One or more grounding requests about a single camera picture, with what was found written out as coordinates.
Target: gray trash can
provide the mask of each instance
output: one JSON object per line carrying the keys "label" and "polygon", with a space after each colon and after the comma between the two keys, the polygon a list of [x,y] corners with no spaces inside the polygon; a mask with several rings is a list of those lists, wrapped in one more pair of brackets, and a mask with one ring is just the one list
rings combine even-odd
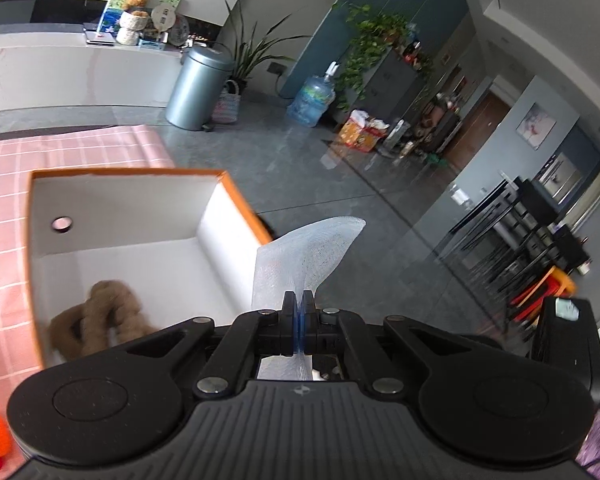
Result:
{"label": "gray trash can", "polygon": [[166,118],[185,130],[200,130],[214,111],[222,87],[234,69],[228,53],[193,46],[182,53],[182,69],[167,104]]}

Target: blue wall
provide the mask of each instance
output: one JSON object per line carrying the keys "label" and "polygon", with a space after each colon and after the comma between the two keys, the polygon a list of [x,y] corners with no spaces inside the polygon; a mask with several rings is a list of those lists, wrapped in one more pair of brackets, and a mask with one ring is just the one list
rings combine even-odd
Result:
{"label": "blue wall", "polygon": [[[431,55],[445,44],[468,10],[465,0],[339,0],[344,1],[403,13],[418,25],[423,49]],[[331,61],[344,54],[354,35],[352,25],[345,22],[346,16],[346,6],[339,6],[327,14],[289,73],[282,89],[284,95],[295,95],[307,77],[324,73]]]}

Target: pink checkered tablecloth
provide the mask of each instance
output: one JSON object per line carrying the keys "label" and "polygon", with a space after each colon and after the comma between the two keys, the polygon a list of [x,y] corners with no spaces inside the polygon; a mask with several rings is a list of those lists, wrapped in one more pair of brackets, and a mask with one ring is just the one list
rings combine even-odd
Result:
{"label": "pink checkered tablecloth", "polygon": [[[0,140],[0,414],[13,389],[38,371],[24,273],[24,222],[31,170],[83,167],[172,168],[147,126],[116,126],[55,136]],[[8,456],[0,479],[22,462]]]}

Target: wall outlet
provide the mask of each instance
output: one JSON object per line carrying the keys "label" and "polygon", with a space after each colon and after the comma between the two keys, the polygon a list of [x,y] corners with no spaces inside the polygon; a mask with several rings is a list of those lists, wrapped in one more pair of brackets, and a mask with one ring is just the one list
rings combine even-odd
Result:
{"label": "wall outlet", "polygon": [[280,63],[276,63],[272,61],[269,63],[269,67],[267,68],[267,72],[271,72],[272,74],[283,75],[286,71],[286,66]]}

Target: woven basket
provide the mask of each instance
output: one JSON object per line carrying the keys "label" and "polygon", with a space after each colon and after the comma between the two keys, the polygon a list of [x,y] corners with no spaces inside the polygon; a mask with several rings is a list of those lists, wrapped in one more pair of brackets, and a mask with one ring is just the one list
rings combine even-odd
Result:
{"label": "woven basket", "polygon": [[131,12],[123,12],[120,16],[120,27],[130,30],[142,30],[149,22],[149,16],[136,16]]}
{"label": "woven basket", "polygon": [[118,31],[118,34],[116,36],[116,41],[123,45],[133,46],[133,45],[138,44],[139,38],[140,38],[140,35],[138,34],[137,31],[131,30],[130,28],[122,27]]}
{"label": "woven basket", "polygon": [[[227,87],[234,86],[235,94],[229,94]],[[238,111],[240,110],[240,94],[238,94],[238,83],[233,79],[228,79],[222,89],[220,98],[216,103],[216,108],[211,115],[213,122],[218,124],[232,124],[238,120]]]}

